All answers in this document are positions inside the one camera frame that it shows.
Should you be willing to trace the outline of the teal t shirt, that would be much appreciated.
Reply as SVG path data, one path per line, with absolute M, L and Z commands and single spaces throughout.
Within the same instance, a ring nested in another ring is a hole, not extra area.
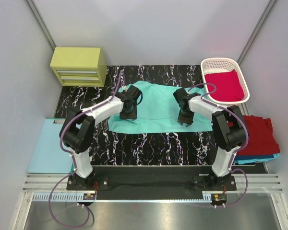
M 210 119 L 195 113 L 190 126 L 177 122 L 179 105 L 173 93 L 178 86 L 152 84 L 138 81 L 133 84 L 143 93 L 142 102 L 137 106 L 136 120 L 121 120 L 119 115 L 108 119 L 108 129 L 111 132 L 123 134 L 152 133 L 184 133 L 212 131 Z

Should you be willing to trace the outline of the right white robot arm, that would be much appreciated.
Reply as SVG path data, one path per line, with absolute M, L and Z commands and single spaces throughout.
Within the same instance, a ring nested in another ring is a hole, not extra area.
M 217 144 L 215 161 L 210 173 L 201 182 L 193 184 L 202 188 L 221 189 L 231 176 L 237 152 L 244 149 L 249 141 L 247 126 L 239 107 L 216 104 L 199 93 L 189 94 L 184 88 L 177 89 L 173 96 L 180 108 L 177 119 L 180 125 L 192 125 L 195 113 L 203 115 L 212 122 Z

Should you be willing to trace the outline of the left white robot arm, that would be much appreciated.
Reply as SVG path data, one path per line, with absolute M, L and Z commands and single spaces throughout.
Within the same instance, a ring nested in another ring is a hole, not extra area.
M 73 161 L 73 173 L 69 176 L 71 184 L 84 190 L 96 185 L 88 150 L 95 126 L 117 114 L 121 120 L 136 120 L 137 105 L 142 99 L 143 93 L 132 85 L 123 92 L 115 91 L 114 95 L 96 105 L 69 111 L 59 137 L 61 149 L 69 153 Z

